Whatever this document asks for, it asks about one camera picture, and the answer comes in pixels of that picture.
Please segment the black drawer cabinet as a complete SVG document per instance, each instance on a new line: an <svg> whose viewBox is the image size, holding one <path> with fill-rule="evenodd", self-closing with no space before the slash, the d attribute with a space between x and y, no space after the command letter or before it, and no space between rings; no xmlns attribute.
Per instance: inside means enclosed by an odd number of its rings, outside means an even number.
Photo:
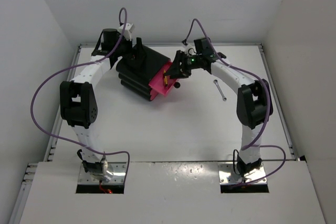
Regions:
<svg viewBox="0 0 336 224"><path fill-rule="evenodd" d="M128 64L130 56L123 57L116 66L121 84L149 101L151 88L150 80L168 62L170 58L143 45L146 58L141 68L132 68Z"/></svg>

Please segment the yellow black utility knife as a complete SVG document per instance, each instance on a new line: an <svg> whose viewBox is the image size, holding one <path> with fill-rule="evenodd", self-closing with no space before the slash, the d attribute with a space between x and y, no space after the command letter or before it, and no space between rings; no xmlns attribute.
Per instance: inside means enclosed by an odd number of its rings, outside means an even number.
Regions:
<svg viewBox="0 0 336 224"><path fill-rule="evenodd" d="M166 70L164 69L164 74L163 74L163 80L164 80L164 85L165 87L168 86L168 78L167 78L167 75L166 75Z"/></svg>

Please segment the pink drawer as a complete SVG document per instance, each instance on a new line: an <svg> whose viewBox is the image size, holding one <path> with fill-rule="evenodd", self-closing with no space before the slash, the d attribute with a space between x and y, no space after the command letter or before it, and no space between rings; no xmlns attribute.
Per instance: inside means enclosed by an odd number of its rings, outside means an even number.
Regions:
<svg viewBox="0 0 336 224"><path fill-rule="evenodd" d="M149 87L151 88L150 91L151 101L158 94L166 97L170 93L170 91L174 88L175 83L178 81L178 79L171 79L169 76L164 75L171 65L172 62L168 61L150 80Z"/></svg>
<svg viewBox="0 0 336 224"><path fill-rule="evenodd" d="M154 94L154 93L158 93L158 94L160 94L159 92L157 92L156 90L154 90L154 89L151 89L151 91L150 91L150 96L151 96L151 94Z"/></svg>
<svg viewBox="0 0 336 224"><path fill-rule="evenodd" d="M154 94L151 94L150 98L149 98L149 101L153 101L159 94L158 93L154 93Z"/></svg>

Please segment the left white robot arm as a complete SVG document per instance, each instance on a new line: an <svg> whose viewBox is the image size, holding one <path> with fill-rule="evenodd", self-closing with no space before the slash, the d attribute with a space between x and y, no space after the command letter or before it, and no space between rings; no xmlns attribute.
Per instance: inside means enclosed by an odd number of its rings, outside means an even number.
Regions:
<svg viewBox="0 0 336 224"><path fill-rule="evenodd" d="M70 81L60 85L60 113L75 132L81 150L78 156L86 173L100 183L113 178L107 153L100 147L100 137L94 122L98 116L95 87L118 58L135 54L132 46L134 25L125 23L117 29L104 29L91 53L90 61Z"/></svg>

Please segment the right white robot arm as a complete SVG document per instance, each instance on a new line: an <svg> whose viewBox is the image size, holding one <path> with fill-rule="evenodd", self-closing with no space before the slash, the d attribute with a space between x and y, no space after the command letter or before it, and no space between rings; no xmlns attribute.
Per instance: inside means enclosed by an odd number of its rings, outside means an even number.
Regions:
<svg viewBox="0 0 336 224"><path fill-rule="evenodd" d="M209 38L194 41L195 54L189 49L176 52L164 73L170 79L188 78L192 70L203 69L222 80L237 96L237 117L242 124L242 144L233 171L244 177L261 166L261 136L273 112L268 82L253 73L234 67L218 53Z"/></svg>

